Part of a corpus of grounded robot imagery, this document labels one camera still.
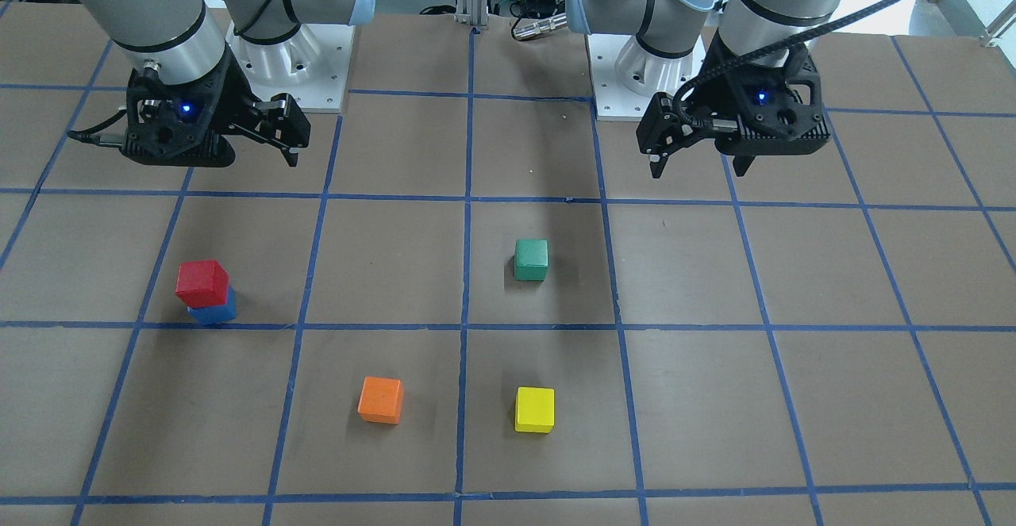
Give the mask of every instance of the blue tape line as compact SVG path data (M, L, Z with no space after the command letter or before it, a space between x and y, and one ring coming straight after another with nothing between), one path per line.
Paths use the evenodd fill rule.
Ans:
M21 231L24 229L24 223L27 222L28 215L30 214L31 209L36 206L36 200L39 198L39 192L42 189L43 184L46 183L46 179L49 178L50 172L53 171L53 166L56 163L60 151L67 142L67 132L74 128L74 124L77 122L77 117L81 114L81 110L84 108L84 103L88 98L88 88L91 87L91 84L94 84L96 78L99 77L99 71L102 70L103 64L106 63L106 56L110 55L110 49L112 46L113 41L106 43L106 49L103 50L102 56L99 56L99 63L96 64L96 67L91 70L91 77L88 78L88 84L86 85L84 91L81 92L81 98L77 100L77 107L74 108L74 113L71 115L70 121L67 122L63 135L57 140L57 145L53 150L53 154L50 154L50 159L46 162L45 168L43 168L43 173L39 176L36 186L33 187L31 194L29 194L28 197L28 202L24 205L24 210L21 211L21 216L18 218L17 224L14 226L14 232L7 241L7 246L4 247L3 252L0 252L0 270L3 270L4 265L7 264L7 259L10 257L11 251L14 250L14 244L17 242L17 238L21 236Z
M875 114L875 115L932 115L930 111L915 110L866 110L856 107L827 107L827 111L835 111L841 114ZM1016 114L977 114L974 111L936 111L937 115L946 115L950 118L1016 118Z
M1016 491L1016 482L980 482L978 490ZM832 484L816 486L820 495L853 495L884 492L961 492L971 489L966 482L927 482L893 484ZM651 488L647 499L706 499L790 497L807 495L806 486L749 486L743 488ZM637 499L638 490L503 490L489 492L321 492L276 495L275 504L315 503L447 503L458 501L539 501L539 500L602 500ZM78 497L0 497L2 506L66 506ZM203 504L264 504L265 495L137 495L90 496L86 506L102 505L203 505Z
M892 45L895 46L896 48L896 53L898 53L899 59L903 60L903 66L906 67L906 73L910 74L910 80L912 80L914 86L917 87L917 92L920 94L920 98L925 100L925 106L928 107L928 111L932 115L932 120L935 121L935 127L939 129L939 133L942 136L942 140L944 140L944 142L946 143L946 146L949 149L949 153L952 155L953 160L956 163L956 169L958 169L960 175L963 176L963 180L966 183L966 187L967 189L970 190L970 194L973 195L973 200L976 201L977 207L981 209L981 212L985 215L985 219L987 219L988 221L988 227L992 229L992 234L994 234L995 236L995 242L999 244L999 248L1002 249L1002 254L1005 255L1006 260L1009 262L1009 268L1012 269L1013 272L1016 272L1016 261L1013 261L1013 256L1011 252L1009 252L1009 248L1006 247L1005 241L1002 240L1002 236L1001 234L999 234L999 229L997 228L997 226L995 226L995 221L993 221L992 215L990 215L988 211L983 210L985 203L983 201L980 200L980 195L977 194L977 190L975 189L975 187L973 187L973 182L972 180L970 180L970 176L967 175L966 169L963 168L963 163L959 159L959 155L956 153L956 148L953 146L952 140L950 140L949 136L946 135L945 128L942 127L942 121L939 120L935 108L932 107L932 103L928 98L928 95L925 92L925 88L920 87L920 81L917 81L917 77L916 75L914 75L913 70L910 67L910 63L907 62L906 56L903 56L903 49L899 48L899 42L896 42L895 36L891 36L890 39L892 41Z
M745 257L748 259L748 270L751 273L752 284L755 287L755 298L758 299L759 314L762 316L762 323L765 324L766 339L769 341L769 350L772 352L772 360L776 367L776 376L779 378L779 386L783 391L783 400L786 403L786 411L790 417L790 426L793 430L793 440L798 445L798 454L801 456L801 465L805 475L805 483L808 487L808 498L812 502L812 512L815 514L815 523L816 526L823 526L825 522L822 519L822 509L819 506L818 494L815 490L815 479L812 476L811 462L808 460L805 437L801 432L798 410L793 406L793 396L790 394L790 385L786 381L786 372L783 370L783 359L780 357L779 346L776 344L776 335L773 332L772 323L769 321L769 312L765 306L765 294L762 292L762 283L759 280L758 269L755 266L751 241L748 239L748 228L745 226L745 217L742 214L740 200L738 200L738 190L734 185L734 176L731 175L731 166L726 163L726 158L720 156L720 163L723 166L723 175L726 177L726 185L731 190L734 215L737 217L738 228L741 231L741 242L744 244Z
M859 203L862 205L861 211L865 216L865 222L868 224L868 229L872 235L872 241L875 243L875 249L878 251L879 259L881 259L882 266L885 269L886 277L888 277L889 284L892 286L893 295L895 295L896 303L899 305L903 321L907 324L910 339L913 342L913 347L917 352L918 358L920 359L920 367L925 371L925 377L928 379L929 386L935 396L935 402L938 404L939 412L942 414L942 420L945 422L946 429L949 432L949 438L952 440L953 447L956 450L956 456L959 458L960 465L963 467L963 475L967 477L970 483L974 483L975 479L970 470L970 465L966 460L966 455L963 453L963 448L960 446L959 437L956 435L956 429L952 424L952 419L949 417L949 411L946 409L941 393L939 393L939 386L935 382L935 376L932 374L932 368L928 364L928 358L925 356L925 349L922 347L920 340L917 338L917 331L913 328L913 321L910 319L909 310L907 310L906 302L903 300L903 291L900 290L899 283L896 281L896 275L893 273L892 266L889 265L889 258L886 256L885 248L882 246L882 240L879 238L878 229L875 228L875 221L872 219L871 211L869 211L865 205L864 194L861 193L861 187L858 186L858 180L854 179L853 171L850 169L850 162L847 160L846 150L843 149L843 144L839 140L839 133L836 132L835 125L831 120L829 121L829 132L832 135L833 142L836 144L836 150L839 151L840 160L843 162L843 169L845 169L846 176L850 181L850 187L853 187L853 194L855 194ZM977 491L976 487L973 487L972 491L977 508L980 509L980 515L985 520L985 524L987 526L991 526L991 519L988 517L988 511L985 507L983 500L981 500L980 494Z
M351 94L364 94L371 96L456 96L456 98L467 98L468 92L415 92L409 89L350 89Z
M180 186L180 194L177 197L176 204L173 208L173 215L170 217L170 222L166 226L166 234L163 236L163 244L160 245L158 255L155 257L155 262L151 267L151 274L148 276L148 285L144 290L144 298L141 299L141 308L137 312L137 318L134 320L134 329L131 331L130 339L127 342L127 349L124 350L124 357L120 364L120 372L117 374L116 384L113 386L113 394L110 397L109 406L106 409L106 416L103 419L103 425L99 431L99 438L96 440L96 447L91 454L91 461L88 463L88 470L85 472L84 481L81 483L81 490L77 504L74 505L74 514L71 518L71 526L78 526L81 522L81 512L84 510L84 504L91 490L91 482L96 478L96 471L99 470L99 461L103 457L103 449L106 447L106 439L109 437L110 428L113 424L113 414L117 411L117 405L120 402L120 393L123 391L124 381L127 379L127 370L130 367L131 358L134 355L134 348L137 346L138 335L141 333L141 326L144 321L145 313L148 311L148 303L151 302L152 291L155 289L155 281L158 279L158 271L163 268L163 262L166 259L166 252L170 248L170 240L173 238L173 232L177 226L177 221L180 218L180 210L184 204L184 192L187 191L187 187L190 186L191 177L194 175L194 170L188 169L186 175L184 175L184 180Z
M615 330L618 332L618 352L621 358L621 377L625 383L625 406L628 409L628 433L632 443L632 465L635 473L635 490L641 526L649 526L649 507L645 499L645 479L642 475L642 449L638 439L638 420L635 417L635 393L632 391L631 366L628 361L628 337L621 318L621 295L618 292L618 274L614 259L614 241L611 236L611 214L607 202L607 180L604 158L599 150L599 133L596 131L596 105L589 103L589 124L592 129L592 150L596 160L596 183L599 187L599 211L604 218L604 241L607 245L607 269L611 279L611 300L614 306Z
M27 187L8 187L0 194L31 193ZM118 190L118 189L41 189L40 194L97 194L97 196L125 197L175 197L179 194L171 190ZM188 191L188 197L225 197L225 198L319 198L316 193L291 192L257 192L257 191ZM452 194L372 194L372 193L329 193L331 200L357 201L453 201L460 203L465 197ZM599 198L569 198L569 197L497 197L469 196L472 203L576 203L594 205L600 203ZM706 205L706 207L732 207L732 201L700 200L700 198L608 198L610 205ZM803 201L740 201L742 207L776 207L776 208L861 208L856 203L804 203ZM899 204L866 204L867 208L878 208L885 211L955 211L955 212L1016 212L1016 207L1004 205L899 205Z
M324 183L321 186L318 203L318 214L314 224L314 238L311 241L311 252L307 260L307 277L304 281L304 295L300 302L300 314L297 317L297 332L293 337L293 358L290 364L290 376L287 379L285 398L282 401L282 415L278 423L278 438L275 441L275 453L271 462L271 474L268 477L268 494L264 503L263 526L271 524L271 513L274 505L275 491L278 487L278 474L282 468L282 453L285 450L285 437L290 429L290 412L293 409L293 393L297 386L297 374L300 370L300 352L303 349L304 331L307 324L307 309L311 302L311 291L314 286L314 273L317 269L318 251L321 247L321 231L324 229L325 213L328 210L328 189L335 172L335 157L338 154L338 143L342 133L342 117L335 118L335 128L331 139L331 153L328 156L328 168L324 173Z
M455 407L455 492L461 494L465 480L465 391L469 345L469 268L472 237L472 132L475 111L478 27L469 29L468 95L465 118L465 196L462 203L462 313L459 317L458 402ZM462 501L456 499L452 513L454 526L462 523Z
M131 328L133 321L49 321L6 320L0 328L101 328L119 330ZM142 330L223 330L223 331L275 331L295 330L296 324L244 324L230 323L202 327L192 321L142 321ZM461 324L324 324L308 321L304 330L316 331L457 331ZM487 331L613 331L616 324L467 324L468 330ZM626 332L658 330L663 332L761 332L763 324L623 324ZM836 325L836 324L771 324L774 332L970 332L1016 333L1016 326L947 326L947 325Z
M469 88L466 92L418 92L409 91L409 89L350 89L350 92L351 94L375 96L450 96L450 98L465 100L576 101L576 103L581 104L592 103L591 96L516 96L507 94L478 94L478 92L473 91L473 82L469 81Z

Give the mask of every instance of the stacked blocks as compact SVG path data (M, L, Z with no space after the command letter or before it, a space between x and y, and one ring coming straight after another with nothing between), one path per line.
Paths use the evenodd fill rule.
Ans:
M237 299L230 286L230 275L216 261L181 263L176 294L187 305L187 313L202 326L237 317Z
M515 431L550 433L554 429L554 390L520 386L515 393Z
M515 241L515 280L547 279L550 257L543 238L519 238Z
M404 395L401 381L368 376L364 378L357 412L365 421L398 424Z

